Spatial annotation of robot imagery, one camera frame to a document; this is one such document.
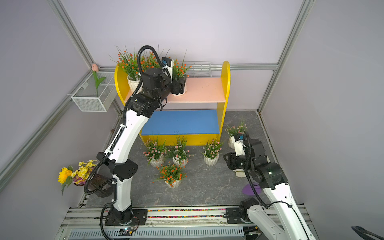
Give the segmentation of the orange flower pot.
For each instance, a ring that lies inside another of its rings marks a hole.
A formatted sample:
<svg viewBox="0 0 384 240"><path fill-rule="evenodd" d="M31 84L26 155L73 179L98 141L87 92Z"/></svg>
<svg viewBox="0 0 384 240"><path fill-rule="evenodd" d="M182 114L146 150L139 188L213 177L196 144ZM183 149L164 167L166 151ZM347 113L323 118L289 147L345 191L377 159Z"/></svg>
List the orange flower pot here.
<svg viewBox="0 0 384 240"><path fill-rule="evenodd" d="M177 166L171 162L168 165L157 167L157 170L160 175L156 180L166 183L170 188L178 187L181 181L187 177L184 167Z"/></svg>
<svg viewBox="0 0 384 240"><path fill-rule="evenodd" d="M161 69L163 67L162 58L152 47L145 48L142 51L140 65L143 72L149 69Z"/></svg>
<svg viewBox="0 0 384 240"><path fill-rule="evenodd" d="M137 64L137 53L134 50L133 53L129 53L126 46L124 46L122 49L116 46L118 51L118 59L115 61L113 58L111 58L112 61L114 61L117 66L122 69L127 74L127 81L130 87L130 90L134 92L137 87L139 86L139 68Z"/></svg>
<svg viewBox="0 0 384 240"><path fill-rule="evenodd" d="M187 70L189 69L189 67L187 67L187 65L185 63L186 53L187 52L185 52L184 58L183 58L181 63L178 61L178 59L174 59L173 80L174 80L174 78L181 78L184 76L186 76L187 78L189 77L187 75Z"/></svg>

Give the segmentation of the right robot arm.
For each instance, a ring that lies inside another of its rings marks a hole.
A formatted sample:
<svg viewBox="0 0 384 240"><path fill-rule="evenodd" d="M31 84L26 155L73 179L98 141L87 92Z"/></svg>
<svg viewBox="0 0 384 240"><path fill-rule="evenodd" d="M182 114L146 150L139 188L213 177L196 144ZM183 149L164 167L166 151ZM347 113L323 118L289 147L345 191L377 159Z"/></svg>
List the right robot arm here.
<svg viewBox="0 0 384 240"><path fill-rule="evenodd" d="M235 151L224 159L231 170L243 170L255 197L242 201L238 209L228 208L229 224L254 224L269 240L313 240L288 183L277 163L269 162L257 139L237 140Z"/></svg>

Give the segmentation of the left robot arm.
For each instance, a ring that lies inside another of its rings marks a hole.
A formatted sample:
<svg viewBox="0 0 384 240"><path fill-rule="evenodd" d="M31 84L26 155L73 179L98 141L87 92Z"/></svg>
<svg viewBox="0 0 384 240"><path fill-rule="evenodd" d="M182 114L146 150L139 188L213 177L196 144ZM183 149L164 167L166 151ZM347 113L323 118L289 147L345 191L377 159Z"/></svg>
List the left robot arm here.
<svg viewBox="0 0 384 240"><path fill-rule="evenodd" d="M129 153L154 111L162 107L162 102L172 91L179 89L171 71L170 67L162 67L139 74L140 85L125 104L123 123L117 135L109 148L98 154L103 157L103 163L107 164L113 176L111 184L114 200L111 213L121 225L129 224L133 218L131 185L138 165L129 159Z"/></svg>

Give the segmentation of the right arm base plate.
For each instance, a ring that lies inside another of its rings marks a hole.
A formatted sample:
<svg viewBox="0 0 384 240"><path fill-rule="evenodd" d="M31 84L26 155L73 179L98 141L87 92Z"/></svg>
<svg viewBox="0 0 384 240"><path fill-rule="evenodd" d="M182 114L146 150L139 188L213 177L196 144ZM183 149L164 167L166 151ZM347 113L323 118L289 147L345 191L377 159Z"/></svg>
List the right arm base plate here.
<svg viewBox="0 0 384 240"><path fill-rule="evenodd" d="M228 224L250 223L247 212L242 206L226 208L226 212L223 217L227 220Z"/></svg>

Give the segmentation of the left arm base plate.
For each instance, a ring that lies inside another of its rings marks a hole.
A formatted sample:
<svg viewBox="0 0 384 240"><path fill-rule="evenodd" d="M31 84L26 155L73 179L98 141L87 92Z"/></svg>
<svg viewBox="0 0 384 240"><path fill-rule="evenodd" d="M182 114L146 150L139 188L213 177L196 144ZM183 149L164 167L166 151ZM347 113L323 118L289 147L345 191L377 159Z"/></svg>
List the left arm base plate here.
<svg viewBox="0 0 384 240"><path fill-rule="evenodd" d="M109 211L105 221L106 226L143 226L148 216L147 209L128 209L119 212L115 209Z"/></svg>

